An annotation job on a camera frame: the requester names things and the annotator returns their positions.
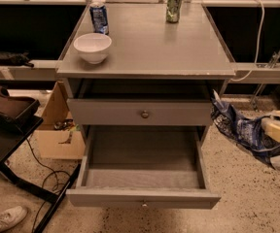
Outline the blue chip bag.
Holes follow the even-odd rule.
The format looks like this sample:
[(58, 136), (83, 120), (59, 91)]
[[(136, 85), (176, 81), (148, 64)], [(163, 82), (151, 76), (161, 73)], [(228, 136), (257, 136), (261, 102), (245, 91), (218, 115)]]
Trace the blue chip bag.
[(280, 143), (266, 135), (262, 129), (262, 120), (267, 116), (249, 119), (229, 102), (223, 101), (216, 91), (213, 91), (211, 102), (211, 119), (218, 130), (258, 161), (274, 168), (271, 159), (280, 156)]

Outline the brass top drawer knob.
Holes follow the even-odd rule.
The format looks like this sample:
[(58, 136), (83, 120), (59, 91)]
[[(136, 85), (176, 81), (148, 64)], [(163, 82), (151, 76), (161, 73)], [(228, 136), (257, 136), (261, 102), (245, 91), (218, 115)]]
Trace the brass top drawer knob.
[(142, 118), (148, 118), (150, 116), (150, 114), (149, 114), (149, 112), (147, 112), (147, 111), (143, 111), (142, 113), (141, 113), (141, 117)]

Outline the grey drawer cabinet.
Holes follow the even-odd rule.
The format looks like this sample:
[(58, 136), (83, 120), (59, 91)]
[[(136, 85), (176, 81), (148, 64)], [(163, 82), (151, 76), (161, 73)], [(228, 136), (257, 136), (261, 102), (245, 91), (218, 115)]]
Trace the grey drawer cabinet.
[[(107, 12), (112, 45), (106, 59), (90, 64), (68, 46), (59, 63), (57, 74), (68, 99), (211, 105), (212, 92), (223, 91), (234, 77), (228, 54), (201, 5), (185, 5), (177, 23), (166, 22), (162, 4), (110, 4)], [(92, 126), (153, 126), (78, 125), (85, 139)]]

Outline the open grey middle drawer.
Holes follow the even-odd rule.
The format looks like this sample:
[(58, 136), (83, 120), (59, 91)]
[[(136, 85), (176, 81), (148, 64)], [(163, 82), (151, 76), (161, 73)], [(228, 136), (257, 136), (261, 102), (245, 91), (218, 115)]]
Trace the open grey middle drawer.
[(92, 126), (76, 186), (78, 207), (212, 209), (194, 126)]

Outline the closed grey top drawer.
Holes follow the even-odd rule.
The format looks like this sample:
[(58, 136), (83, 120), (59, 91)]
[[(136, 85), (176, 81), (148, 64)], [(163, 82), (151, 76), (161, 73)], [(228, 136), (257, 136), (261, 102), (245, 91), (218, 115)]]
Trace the closed grey top drawer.
[[(206, 126), (209, 102), (177, 100), (68, 99), (73, 119), (82, 125)], [(149, 112), (142, 118), (143, 111)]]

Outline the green soda can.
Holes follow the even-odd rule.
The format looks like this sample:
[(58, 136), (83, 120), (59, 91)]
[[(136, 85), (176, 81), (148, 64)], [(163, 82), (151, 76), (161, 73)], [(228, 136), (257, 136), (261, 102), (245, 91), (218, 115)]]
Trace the green soda can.
[(182, 0), (166, 0), (166, 21), (177, 23), (180, 19)]

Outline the white ceramic bowl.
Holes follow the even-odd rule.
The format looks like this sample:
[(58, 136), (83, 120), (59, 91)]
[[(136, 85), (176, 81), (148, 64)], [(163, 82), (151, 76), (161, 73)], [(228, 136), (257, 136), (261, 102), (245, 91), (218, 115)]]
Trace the white ceramic bowl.
[(90, 64), (99, 64), (109, 54), (112, 39), (100, 33), (87, 33), (78, 37), (73, 47), (81, 59)]

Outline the blue soda can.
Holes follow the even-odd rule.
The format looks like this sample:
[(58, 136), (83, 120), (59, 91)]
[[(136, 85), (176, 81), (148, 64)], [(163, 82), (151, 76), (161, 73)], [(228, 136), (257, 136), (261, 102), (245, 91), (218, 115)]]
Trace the blue soda can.
[(101, 2), (92, 2), (89, 5), (89, 13), (94, 32), (108, 35), (109, 24), (105, 4)]

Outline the cardboard box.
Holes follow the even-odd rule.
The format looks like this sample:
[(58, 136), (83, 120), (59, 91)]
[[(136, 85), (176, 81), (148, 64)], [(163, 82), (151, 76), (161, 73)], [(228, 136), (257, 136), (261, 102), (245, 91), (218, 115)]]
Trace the cardboard box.
[(81, 159), (85, 142), (69, 111), (63, 82), (56, 82), (36, 130), (38, 150), (43, 158)]

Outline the dark brown tray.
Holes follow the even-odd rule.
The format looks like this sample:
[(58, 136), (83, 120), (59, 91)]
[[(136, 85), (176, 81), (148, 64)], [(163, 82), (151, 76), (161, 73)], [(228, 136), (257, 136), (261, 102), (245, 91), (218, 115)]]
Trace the dark brown tray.
[(0, 87), (0, 125), (6, 128), (21, 128), (38, 111), (40, 102), (26, 96), (11, 96), (5, 87)]

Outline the black side table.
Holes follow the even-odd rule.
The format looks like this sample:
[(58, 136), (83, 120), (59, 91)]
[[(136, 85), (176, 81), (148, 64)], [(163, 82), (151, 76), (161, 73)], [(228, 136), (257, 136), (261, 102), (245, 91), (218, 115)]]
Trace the black side table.
[(41, 125), (43, 120), (38, 116), (32, 119), (22, 128), (8, 131), (0, 127), (0, 173), (16, 187), (19, 187), (34, 196), (43, 199), (51, 204), (40, 223), (32, 233), (43, 233), (44, 229), (52, 219), (56, 209), (63, 201), (66, 190), (69, 189), (77, 179), (81, 165), (78, 164), (74, 172), (69, 176), (67, 182), (58, 194), (48, 191), (34, 183), (25, 181), (17, 176), (6, 164), (6, 160), (18, 149), (18, 147), (28, 140), (28, 137)]

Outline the white sneaker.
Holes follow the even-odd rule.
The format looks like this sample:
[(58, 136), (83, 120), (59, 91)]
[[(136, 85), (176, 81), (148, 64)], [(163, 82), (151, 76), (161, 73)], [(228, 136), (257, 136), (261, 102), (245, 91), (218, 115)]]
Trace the white sneaker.
[(0, 233), (7, 231), (22, 222), (28, 213), (28, 209), (16, 206), (0, 212)]

